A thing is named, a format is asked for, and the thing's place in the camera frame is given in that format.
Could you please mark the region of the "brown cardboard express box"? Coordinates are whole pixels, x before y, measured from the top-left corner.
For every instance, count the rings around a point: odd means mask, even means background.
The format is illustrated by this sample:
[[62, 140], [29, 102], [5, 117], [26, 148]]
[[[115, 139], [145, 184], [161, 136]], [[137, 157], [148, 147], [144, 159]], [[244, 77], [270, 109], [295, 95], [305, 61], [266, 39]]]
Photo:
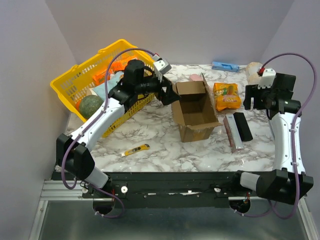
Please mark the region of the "brown cardboard express box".
[[221, 126], [204, 76], [201, 81], [177, 82], [173, 90], [180, 99], [171, 104], [174, 122], [178, 125], [181, 142], [206, 140], [214, 128]]

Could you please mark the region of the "pink rounded item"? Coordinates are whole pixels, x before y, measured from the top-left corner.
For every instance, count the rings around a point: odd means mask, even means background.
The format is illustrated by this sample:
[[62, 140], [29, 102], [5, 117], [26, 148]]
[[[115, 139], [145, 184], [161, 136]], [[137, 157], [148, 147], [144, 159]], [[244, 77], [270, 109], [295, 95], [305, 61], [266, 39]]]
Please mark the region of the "pink rounded item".
[[191, 74], [189, 80], [194, 82], [203, 81], [203, 77], [198, 74]]

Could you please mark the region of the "black rectangular case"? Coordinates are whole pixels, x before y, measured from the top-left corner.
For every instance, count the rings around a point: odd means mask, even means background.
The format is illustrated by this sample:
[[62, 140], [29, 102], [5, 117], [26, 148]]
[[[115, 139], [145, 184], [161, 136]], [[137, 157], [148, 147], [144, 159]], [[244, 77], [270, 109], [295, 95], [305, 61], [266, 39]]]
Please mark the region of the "black rectangular case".
[[237, 130], [242, 142], [249, 142], [253, 140], [251, 130], [243, 112], [235, 112], [233, 114]]

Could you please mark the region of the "silver foil packet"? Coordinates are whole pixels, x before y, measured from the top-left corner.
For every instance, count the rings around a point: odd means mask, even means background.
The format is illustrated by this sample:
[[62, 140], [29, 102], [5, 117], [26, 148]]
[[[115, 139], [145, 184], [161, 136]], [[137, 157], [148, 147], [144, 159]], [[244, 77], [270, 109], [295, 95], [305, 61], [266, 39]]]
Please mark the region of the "silver foil packet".
[[234, 153], [242, 150], [244, 148], [243, 142], [241, 140], [235, 118], [231, 113], [225, 115], [223, 124], [228, 136], [231, 152]]

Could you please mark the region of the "yellow utility knife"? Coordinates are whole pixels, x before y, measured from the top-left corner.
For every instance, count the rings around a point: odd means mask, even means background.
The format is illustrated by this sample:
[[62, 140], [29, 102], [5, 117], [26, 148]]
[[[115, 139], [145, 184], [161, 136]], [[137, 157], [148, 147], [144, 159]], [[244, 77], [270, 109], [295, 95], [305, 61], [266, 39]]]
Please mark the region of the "yellow utility knife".
[[132, 154], [135, 154], [137, 152], [146, 151], [146, 150], [149, 150], [149, 149], [150, 149], [150, 146], [148, 144], [143, 144], [143, 145], [137, 146], [135, 148], [132, 148], [132, 149], [124, 151], [123, 153], [121, 153], [120, 156], [123, 158], [123, 157], [130, 156]]

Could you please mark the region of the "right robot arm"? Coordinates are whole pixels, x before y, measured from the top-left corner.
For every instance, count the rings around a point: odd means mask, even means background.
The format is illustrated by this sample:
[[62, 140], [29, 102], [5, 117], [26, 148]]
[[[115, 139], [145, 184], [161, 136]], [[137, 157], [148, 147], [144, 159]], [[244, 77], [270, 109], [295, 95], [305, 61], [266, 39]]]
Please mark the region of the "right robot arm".
[[248, 189], [260, 198], [294, 205], [314, 185], [306, 175], [300, 148], [301, 103], [293, 100], [296, 77], [263, 68], [260, 82], [245, 87], [245, 110], [267, 110], [274, 137], [273, 169], [255, 174], [242, 172], [230, 183], [230, 191], [241, 196]]

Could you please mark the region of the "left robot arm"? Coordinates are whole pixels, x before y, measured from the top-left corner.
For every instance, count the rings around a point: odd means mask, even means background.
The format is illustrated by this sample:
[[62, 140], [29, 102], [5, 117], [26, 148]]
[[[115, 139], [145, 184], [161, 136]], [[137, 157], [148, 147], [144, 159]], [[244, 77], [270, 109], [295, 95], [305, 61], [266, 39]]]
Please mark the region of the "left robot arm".
[[93, 185], [99, 197], [107, 197], [111, 191], [109, 176], [95, 166], [91, 150], [103, 133], [138, 102], [139, 95], [154, 94], [165, 106], [181, 98], [164, 76], [170, 69], [162, 58], [153, 63], [153, 68], [141, 60], [130, 60], [123, 78], [109, 91], [101, 107], [71, 135], [62, 133], [57, 138], [56, 163], [61, 170]]

